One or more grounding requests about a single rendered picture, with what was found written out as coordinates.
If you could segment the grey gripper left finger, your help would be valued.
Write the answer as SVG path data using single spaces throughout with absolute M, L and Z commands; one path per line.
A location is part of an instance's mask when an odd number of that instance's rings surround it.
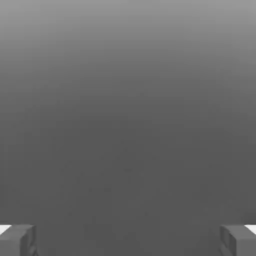
M 0 224 L 0 256 L 38 256 L 37 226 Z

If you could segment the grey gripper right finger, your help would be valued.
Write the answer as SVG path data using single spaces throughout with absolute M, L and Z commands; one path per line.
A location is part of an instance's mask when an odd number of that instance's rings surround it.
M 256 224 L 221 225 L 220 256 L 256 256 Z

